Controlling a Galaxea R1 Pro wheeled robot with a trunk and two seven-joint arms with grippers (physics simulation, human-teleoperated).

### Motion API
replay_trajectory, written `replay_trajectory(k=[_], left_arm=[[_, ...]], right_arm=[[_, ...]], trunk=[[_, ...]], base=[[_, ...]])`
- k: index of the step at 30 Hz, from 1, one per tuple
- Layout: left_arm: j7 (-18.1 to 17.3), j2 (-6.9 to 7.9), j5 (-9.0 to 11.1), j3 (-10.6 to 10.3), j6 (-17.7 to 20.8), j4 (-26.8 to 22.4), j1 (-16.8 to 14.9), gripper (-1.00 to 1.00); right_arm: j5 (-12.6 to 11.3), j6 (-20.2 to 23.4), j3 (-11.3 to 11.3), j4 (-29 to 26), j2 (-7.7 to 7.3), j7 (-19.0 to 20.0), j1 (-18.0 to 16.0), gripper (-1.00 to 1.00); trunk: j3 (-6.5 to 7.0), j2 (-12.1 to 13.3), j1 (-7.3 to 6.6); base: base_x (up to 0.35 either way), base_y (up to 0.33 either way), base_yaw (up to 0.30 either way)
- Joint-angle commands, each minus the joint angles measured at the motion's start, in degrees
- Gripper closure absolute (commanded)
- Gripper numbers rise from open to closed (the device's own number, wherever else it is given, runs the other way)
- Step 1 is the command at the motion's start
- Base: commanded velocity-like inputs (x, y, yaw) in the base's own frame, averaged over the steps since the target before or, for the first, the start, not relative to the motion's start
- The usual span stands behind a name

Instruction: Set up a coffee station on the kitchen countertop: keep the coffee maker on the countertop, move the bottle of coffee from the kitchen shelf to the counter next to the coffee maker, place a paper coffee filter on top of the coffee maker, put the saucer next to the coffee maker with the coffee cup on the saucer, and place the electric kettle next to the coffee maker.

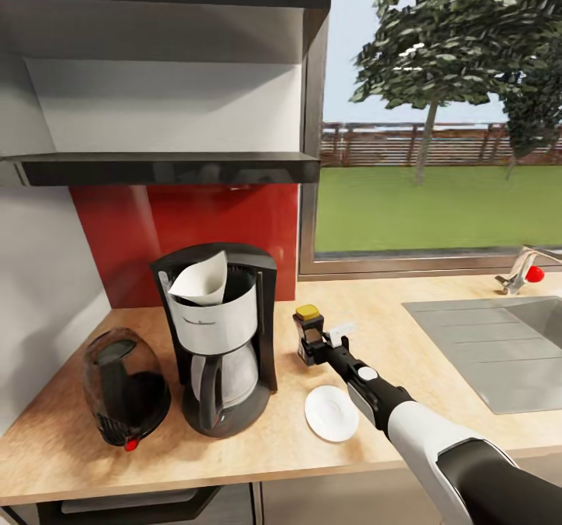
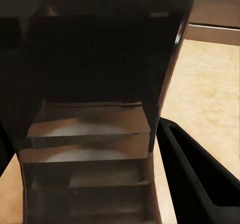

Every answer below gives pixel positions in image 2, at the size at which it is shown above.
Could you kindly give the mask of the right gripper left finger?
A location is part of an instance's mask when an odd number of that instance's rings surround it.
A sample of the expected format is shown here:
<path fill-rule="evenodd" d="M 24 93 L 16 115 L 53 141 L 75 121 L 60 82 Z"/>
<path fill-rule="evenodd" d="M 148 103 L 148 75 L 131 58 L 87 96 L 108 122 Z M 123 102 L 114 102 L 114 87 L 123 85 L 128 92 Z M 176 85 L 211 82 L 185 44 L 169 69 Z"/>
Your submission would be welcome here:
<path fill-rule="evenodd" d="M 16 151 L 9 135 L 0 123 L 0 177 L 3 175 L 15 153 Z"/>

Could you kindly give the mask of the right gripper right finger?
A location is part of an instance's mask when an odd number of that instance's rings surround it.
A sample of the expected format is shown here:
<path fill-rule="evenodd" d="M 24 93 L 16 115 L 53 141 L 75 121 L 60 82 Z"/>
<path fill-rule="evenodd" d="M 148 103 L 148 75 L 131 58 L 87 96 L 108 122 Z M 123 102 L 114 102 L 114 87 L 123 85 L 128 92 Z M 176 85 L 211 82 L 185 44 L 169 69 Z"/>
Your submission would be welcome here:
<path fill-rule="evenodd" d="M 177 224 L 240 224 L 240 180 L 176 122 L 156 137 Z"/>

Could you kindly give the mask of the bottle of coffee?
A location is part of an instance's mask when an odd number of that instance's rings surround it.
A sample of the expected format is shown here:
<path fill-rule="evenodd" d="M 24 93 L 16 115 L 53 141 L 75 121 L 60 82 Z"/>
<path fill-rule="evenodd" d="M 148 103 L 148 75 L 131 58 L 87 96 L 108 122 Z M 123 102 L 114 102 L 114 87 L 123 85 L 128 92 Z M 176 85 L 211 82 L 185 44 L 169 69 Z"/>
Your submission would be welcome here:
<path fill-rule="evenodd" d="M 0 124 L 22 224 L 163 224 L 157 128 L 195 0 L 0 0 Z"/>

